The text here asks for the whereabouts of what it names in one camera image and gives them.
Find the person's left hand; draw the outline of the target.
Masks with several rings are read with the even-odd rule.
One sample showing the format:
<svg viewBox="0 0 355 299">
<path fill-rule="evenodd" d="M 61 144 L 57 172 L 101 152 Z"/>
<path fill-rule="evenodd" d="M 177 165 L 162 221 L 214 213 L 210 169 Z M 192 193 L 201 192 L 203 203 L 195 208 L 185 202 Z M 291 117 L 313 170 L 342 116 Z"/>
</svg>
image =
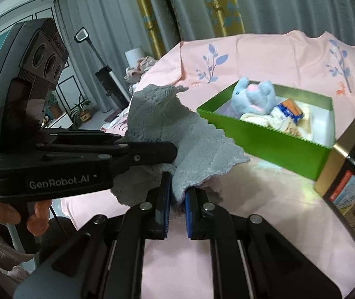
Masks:
<svg viewBox="0 0 355 299">
<path fill-rule="evenodd" d="M 35 203 L 34 213 L 26 221 L 26 228 L 35 237 L 43 235 L 49 228 L 49 210 L 52 200 Z M 0 203 L 0 224 L 17 225 L 21 222 L 20 213 L 11 205 Z"/>
</svg>

